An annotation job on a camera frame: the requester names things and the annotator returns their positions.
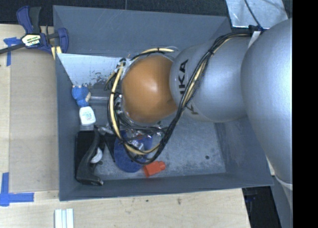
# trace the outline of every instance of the black cable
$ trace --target black cable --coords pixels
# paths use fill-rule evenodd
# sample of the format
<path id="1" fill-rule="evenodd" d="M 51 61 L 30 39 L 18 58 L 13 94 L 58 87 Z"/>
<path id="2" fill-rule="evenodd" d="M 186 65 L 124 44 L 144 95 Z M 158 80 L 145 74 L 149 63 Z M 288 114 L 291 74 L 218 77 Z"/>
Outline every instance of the black cable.
<path id="1" fill-rule="evenodd" d="M 124 128 L 127 128 L 127 129 L 135 129 L 135 130 L 157 130 L 159 129 L 158 127 L 141 127 L 141 126 L 132 126 L 132 125 L 129 125 L 127 122 L 125 124 L 126 126 L 124 126 Z"/>
<path id="2" fill-rule="evenodd" d="M 107 119 L 108 119 L 108 123 L 110 126 L 110 129 L 114 132 L 115 134 L 115 130 L 114 130 L 114 125 L 113 125 L 113 121 L 110 118 L 110 104 L 109 104 L 109 100 L 107 102 Z"/>
<path id="3" fill-rule="evenodd" d="M 153 161 L 155 161 L 157 159 L 157 157 L 161 154 L 161 152 L 163 151 L 165 145 L 167 144 L 167 142 L 169 141 L 179 119 L 181 118 L 182 116 L 182 113 L 183 111 L 185 110 L 186 106 L 188 105 L 188 103 L 192 100 L 192 98 L 195 96 L 197 90 L 199 89 L 202 81 L 203 81 L 203 78 L 204 78 L 204 75 L 205 75 L 205 72 L 206 72 L 206 68 L 207 68 L 207 65 L 208 65 L 208 62 L 209 62 L 209 59 L 212 57 L 212 55 L 214 55 L 214 52 L 223 44 L 225 43 L 228 39 L 231 39 L 233 37 L 236 37 L 236 36 L 251 36 L 251 33 L 249 31 L 246 31 L 246 30 L 243 30 L 243 31 L 237 31 L 235 33 L 229 33 L 229 34 L 226 34 L 226 35 L 223 35 L 223 36 L 220 36 L 218 37 L 213 45 L 210 47 L 210 49 L 202 56 L 202 58 L 200 59 L 199 63 L 197 64 L 196 68 L 194 69 L 189 81 L 188 81 L 188 84 L 184 90 L 184 93 L 181 97 L 181 100 L 179 102 L 179 106 L 178 106 L 178 109 L 177 109 L 177 112 L 176 112 L 176 115 L 174 117 L 174 119 L 171 121 L 171 123 L 169 124 L 168 127 L 164 128 L 165 129 L 165 134 L 163 136 L 163 138 L 161 139 L 160 143 L 159 143 L 159 146 L 157 148 L 157 151 L 155 152 L 155 154 L 151 157 L 151 158 L 146 158 L 145 156 L 142 156 L 142 155 L 135 155 L 135 156 L 132 156 L 132 154 L 129 152 L 129 150 L 127 149 L 127 146 L 125 144 L 123 144 L 124 148 L 125 148 L 125 151 L 128 155 L 128 157 L 138 163 L 138 164 L 141 164 L 141 165 L 147 165 L 147 164 L 150 164 L 152 163 Z M 136 55 L 135 57 L 132 58 L 135 59 L 137 57 L 140 57 L 142 55 L 146 55 L 148 53 L 144 53 L 144 54 L 139 54 L 139 55 Z M 200 75 L 198 76 L 198 78 L 195 80 L 195 77 L 196 77 L 196 74 L 197 72 L 200 70 L 201 66 L 203 65 L 203 63 L 205 63 Z M 190 89 L 190 86 L 192 85 L 192 83 L 194 83 L 194 87 L 193 87 L 193 91 L 192 93 L 190 94 L 190 96 L 188 97 L 188 99 L 186 100 L 185 102 L 185 98 L 188 96 L 188 92 L 189 92 L 189 89 Z M 141 136 L 138 136 L 138 137 L 135 137 L 135 138 L 130 138 L 130 140 L 132 139 L 138 139 L 140 138 Z M 141 150 L 137 149 L 136 147 L 130 145 L 132 148 L 142 152 Z"/>
<path id="4" fill-rule="evenodd" d="M 116 76 L 116 75 L 114 75 L 111 79 L 109 79 L 108 83 L 105 84 L 104 91 L 110 90 L 110 89 L 107 88 L 107 87 L 108 87 L 111 83 L 112 83 L 112 84 L 114 83 L 114 81 L 115 81 L 115 76 Z"/>
<path id="5" fill-rule="evenodd" d="M 245 4 L 246 4 L 246 6 L 247 6 L 247 8 L 248 8 L 248 10 L 249 10 L 249 12 L 250 12 L 250 14 L 251 14 L 252 17 L 254 18 L 255 22 L 257 23 L 257 25 L 258 25 L 259 27 L 261 27 L 261 24 L 259 23 L 259 21 L 257 20 L 255 14 L 252 12 L 251 8 L 249 7 L 249 4 L 248 4 L 247 0 L 244 0 L 244 1 L 245 1 Z"/>
<path id="6" fill-rule="evenodd" d="M 162 53 L 162 54 L 165 54 L 166 52 L 160 51 L 159 48 L 158 48 L 157 51 L 148 51 L 148 52 L 140 53 L 140 54 L 134 56 L 134 57 L 131 59 L 131 61 L 135 60 L 135 59 L 138 58 L 138 57 L 141 57 L 141 56 L 144 56 L 144 55 L 149 55 L 149 54 L 152 54 L 152 53 Z"/>

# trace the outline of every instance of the white bottle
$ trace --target white bottle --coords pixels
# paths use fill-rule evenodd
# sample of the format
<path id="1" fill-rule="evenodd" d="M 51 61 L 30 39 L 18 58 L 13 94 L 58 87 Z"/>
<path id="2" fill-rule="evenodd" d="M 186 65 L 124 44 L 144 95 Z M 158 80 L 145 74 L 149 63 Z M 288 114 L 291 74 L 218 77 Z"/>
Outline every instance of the white bottle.
<path id="1" fill-rule="evenodd" d="M 79 109 L 79 118 L 83 126 L 93 125 L 96 122 L 94 111 L 90 106 Z"/>

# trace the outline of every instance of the small orange object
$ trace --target small orange object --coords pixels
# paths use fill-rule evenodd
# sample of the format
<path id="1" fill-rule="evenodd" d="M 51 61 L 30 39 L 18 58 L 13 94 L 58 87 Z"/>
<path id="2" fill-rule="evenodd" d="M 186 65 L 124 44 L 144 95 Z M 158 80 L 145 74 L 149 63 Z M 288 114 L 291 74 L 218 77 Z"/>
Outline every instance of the small orange object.
<path id="1" fill-rule="evenodd" d="M 163 161 L 154 161 L 143 167 L 146 177 L 155 175 L 165 169 L 165 163 Z"/>

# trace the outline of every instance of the blue cloth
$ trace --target blue cloth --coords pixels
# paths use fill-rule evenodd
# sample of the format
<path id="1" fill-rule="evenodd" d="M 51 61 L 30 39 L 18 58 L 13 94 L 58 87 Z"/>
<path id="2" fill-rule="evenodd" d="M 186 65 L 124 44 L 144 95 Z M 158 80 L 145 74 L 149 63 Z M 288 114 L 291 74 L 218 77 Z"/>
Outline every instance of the blue cloth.
<path id="1" fill-rule="evenodd" d="M 89 90 L 85 86 L 75 86 L 72 88 L 72 96 L 76 100 L 76 103 L 79 107 L 87 107 L 89 105 L 88 102 L 85 101 Z"/>
<path id="2" fill-rule="evenodd" d="M 124 138 L 127 137 L 125 131 L 121 131 L 121 134 Z M 140 140 L 138 140 L 138 142 L 144 144 L 145 150 L 149 150 L 153 143 L 153 139 L 150 137 L 143 137 Z M 114 146 L 114 158 L 115 158 L 116 165 L 125 172 L 137 172 L 142 167 L 141 164 L 138 164 L 130 160 L 130 158 L 127 156 L 124 145 L 120 144 L 117 138 L 115 140 L 115 146 Z M 140 161 L 145 162 L 146 158 L 143 157 L 140 159 Z"/>

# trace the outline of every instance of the blue tape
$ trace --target blue tape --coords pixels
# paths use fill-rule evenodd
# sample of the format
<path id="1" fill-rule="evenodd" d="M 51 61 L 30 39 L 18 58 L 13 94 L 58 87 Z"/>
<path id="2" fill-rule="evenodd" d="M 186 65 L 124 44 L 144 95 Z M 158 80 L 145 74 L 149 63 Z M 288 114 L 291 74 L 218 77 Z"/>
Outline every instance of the blue tape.
<path id="1" fill-rule="evenodd" d="M 9 193 L 9 173 L 2 174 L 0 206 L 7 207 L 14 202 L 34 202 L 34 193 Z"/>
<path id="2" fill-rule="evenodd" d="M 11 45 L 22 43 L 22 41 L 16 37 L 4 38 L 3 41 L 5 44 L 8 45 L 8 47 L 10 47 Z M 8 67 L 10 65 L 11 65 L 11 51 L 9 51 L 6 56 L 6 66 Z"/>

